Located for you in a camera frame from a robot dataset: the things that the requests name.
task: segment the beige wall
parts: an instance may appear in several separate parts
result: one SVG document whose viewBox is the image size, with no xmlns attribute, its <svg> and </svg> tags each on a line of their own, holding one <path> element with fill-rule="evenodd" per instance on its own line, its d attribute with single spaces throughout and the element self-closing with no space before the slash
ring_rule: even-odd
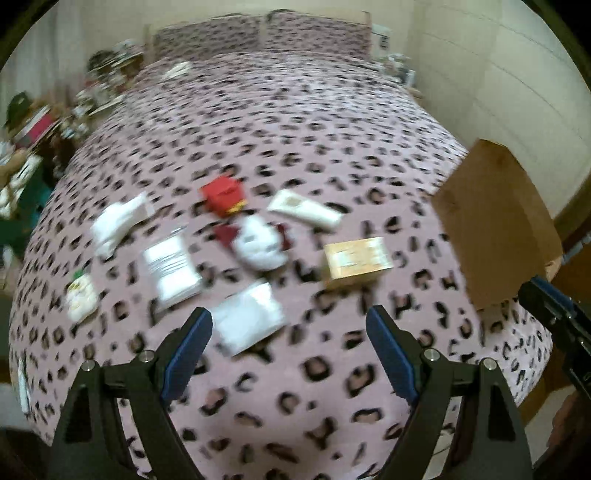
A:
<svg viewBox="0 0 591 480">
<path fill-rule="evenodd" d="M 556 215 L 591 167 L 591 93 L 558 39 L 521 0 L 60 0 L 0 72 L 0 121 L 15 93 L 76 83 L 86 59 L 144 26 L 291 8 L 392 30 L 425 106 L 470 146 L 507 145 Z"/>
<path fill-rule="evenodd" d="M 426 108 L 507 145 L 558 214 L 591 168 L 591 93 L 546 24 L 521 0 L 417 0 L 407 51 Z"/>
</svg>

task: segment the brown cardboard box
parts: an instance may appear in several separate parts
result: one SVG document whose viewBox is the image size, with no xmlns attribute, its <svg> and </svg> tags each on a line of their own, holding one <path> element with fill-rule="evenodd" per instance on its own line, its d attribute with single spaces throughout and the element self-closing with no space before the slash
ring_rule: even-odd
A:
<svg viewBox="0 0 591 480">
<path fill-rule="evenodd" d="M 562 245 L 544 202 L 507 147 L 478 140 L 432 204 L 477 309 L 514 297 L 534 275 L 551 279 Z"/>
<path fill-rule="evenodd" d="M 382 237 L 324 246 L 326 288 L 341 288 L 376 280 L 393 267 Z"/>
</svg>

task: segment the silver bolt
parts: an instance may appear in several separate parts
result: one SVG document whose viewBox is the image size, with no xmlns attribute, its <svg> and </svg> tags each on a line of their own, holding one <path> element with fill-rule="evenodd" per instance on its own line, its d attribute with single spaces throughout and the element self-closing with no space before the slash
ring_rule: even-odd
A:
<svg viewBox="0 0 591 480">
<path fill-rule="evenodd" d="M 85 372 L 90 372 L 90 370 L 92 370 L 96 365 L 96 362 L 94 360 L 84 360 L 82 362 L 82 370 L 84 370 Z"/>
<path fill-rule="evenodd" d="M 487 370 L 494 370 L 496 368 L 496 362 L 492 358 L 485 358 L 482 363 Z"/>
<path fill-rule="evenodd" d="M 152 360 L 154 360 L 154 352 L 152 350 L 146 350 L 144 352 L 141 352 L 138 355 L 139 361 L 142 362 L 143 364 L 149 364 Z"/>
<path fill-rule="evenodd" d="M 436 362 L 441 357 L 441 354 L 434 348 L 428 348 L 423 352 L 423 355 L 430 362 Z"/>
</svg>

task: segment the open cardboard box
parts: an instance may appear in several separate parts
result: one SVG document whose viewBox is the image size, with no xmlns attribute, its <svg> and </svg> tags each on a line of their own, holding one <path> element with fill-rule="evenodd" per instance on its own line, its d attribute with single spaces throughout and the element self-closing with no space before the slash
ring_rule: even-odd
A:
<svg viewBox="0 0 591 480">
<path fill-rule="evenodd" d="M 477 309 L 558 272 L 563 252 L 552 218 L 507 147 L 478 140 L 431 202 Z"/>
</svg>

